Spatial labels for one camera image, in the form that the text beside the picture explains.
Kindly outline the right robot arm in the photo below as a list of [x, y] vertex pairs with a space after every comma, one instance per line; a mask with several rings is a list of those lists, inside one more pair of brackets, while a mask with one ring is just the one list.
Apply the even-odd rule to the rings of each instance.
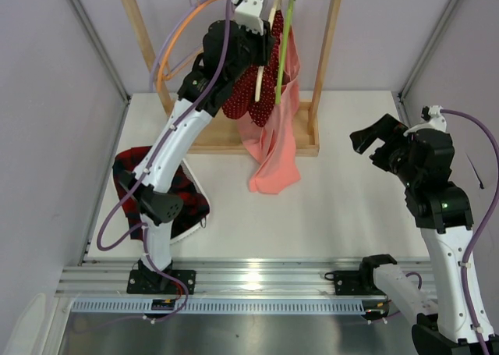
[[496, 354], [498, 335], [490, 323], [472, 250], [471, 204], [451, 180], [454, 143], [441, 115], [427, 115], [413, 128], [389, 114], [351, 133], [353, 150], [363, 154], [375, 140], [376, 167], [399, 178], [405, 202], [426, 245], [437, 299], [413, 285], [388, 254], [366, 257], [360, 266], [368, 283], [383, 292], [411, 325], [419, 354]]

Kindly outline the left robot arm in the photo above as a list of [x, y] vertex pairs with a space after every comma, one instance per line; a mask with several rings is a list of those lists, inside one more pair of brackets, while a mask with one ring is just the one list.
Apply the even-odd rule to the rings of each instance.
[[270, 62], [275, 42], [269, 22], [261, 32], [233, 20], [212, 23], [154, 145], [130, 148], [115, 158], [113, 180], [118, 206], [129, 222], [127, 235], [145, 247], [130, 274], [128, 292], [184, 290], [184, 282], [172, 271], [170, 244], [200, 224], [210, 208], [184, 173], [182, 160], [235, 93], [239, 79]]

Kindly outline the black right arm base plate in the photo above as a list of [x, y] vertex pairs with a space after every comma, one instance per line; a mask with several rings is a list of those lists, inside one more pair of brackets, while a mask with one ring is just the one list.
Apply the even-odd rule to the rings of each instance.
[[326, 272], [324, 278], [334, 285], [337, 296], [367, 296], [368, 290], [362, 283], [359, 271]]

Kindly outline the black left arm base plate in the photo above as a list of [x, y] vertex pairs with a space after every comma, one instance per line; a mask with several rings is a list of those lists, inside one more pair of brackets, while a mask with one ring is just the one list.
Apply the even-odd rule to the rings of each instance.
[[[194, 294], [196, 272], [194, 270], [171, 270], [169, 275], [182, 282], [189, 294]], [[149, 269], [134, 269], [129, 273], [126, 292], [135, 295], [175, 295], [182, 287], [171, 279]]]

